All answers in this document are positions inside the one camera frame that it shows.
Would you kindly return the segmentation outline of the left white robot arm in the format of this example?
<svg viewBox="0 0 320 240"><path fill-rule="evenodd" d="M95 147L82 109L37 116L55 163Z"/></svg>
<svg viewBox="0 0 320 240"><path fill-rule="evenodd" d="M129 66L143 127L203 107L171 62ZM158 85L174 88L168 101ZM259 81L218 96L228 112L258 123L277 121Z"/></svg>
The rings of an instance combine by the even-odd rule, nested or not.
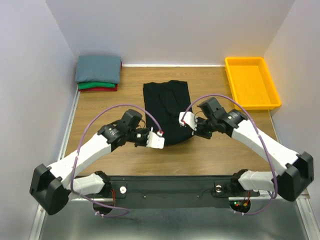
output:
<svg viewBox="0 0 320 240"><path fill-rule="evenodd" d="M87 142L61 160L48 166L38 165L32 175L29 193L52 216L73 198L89 199L89 195L111 192L109 177L102 171L76 178L89 165L112 153L127 142L136 147L154 147L158 135L153 128L141 128L142 115L128 109L121 119L103 125Z"/></svg>

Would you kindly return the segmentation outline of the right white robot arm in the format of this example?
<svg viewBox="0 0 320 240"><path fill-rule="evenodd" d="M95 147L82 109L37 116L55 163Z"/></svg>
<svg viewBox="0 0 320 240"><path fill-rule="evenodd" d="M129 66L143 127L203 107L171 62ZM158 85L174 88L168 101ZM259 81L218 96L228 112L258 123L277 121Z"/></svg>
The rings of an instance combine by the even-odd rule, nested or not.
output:
<svg viewBox="0 0 320 240"><path fill-rule="evenodd" d="M210 139L214 132L226 134L268 162L270 171L243 169L233 175L231 182L240 191L273 192L293 202L314 180L313 157L291 150L259 130L243 107L226 111L214 94L198 107L204 118L186 110L180 113L179 123L205 139Z"/></svg>

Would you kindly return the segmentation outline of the black t-shirt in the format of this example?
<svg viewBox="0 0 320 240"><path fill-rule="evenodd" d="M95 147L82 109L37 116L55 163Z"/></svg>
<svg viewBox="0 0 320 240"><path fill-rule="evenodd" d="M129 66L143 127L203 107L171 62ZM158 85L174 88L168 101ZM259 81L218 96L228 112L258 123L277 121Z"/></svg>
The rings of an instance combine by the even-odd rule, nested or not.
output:
<svg viewBox="0 0 320 240"><path fill-rule="evenodd" d="M159 123L166 146L177 145L190 139L192 129L179 124L179 115L191 104L188 83L170 80L143 85L144 109Z"/></svg>

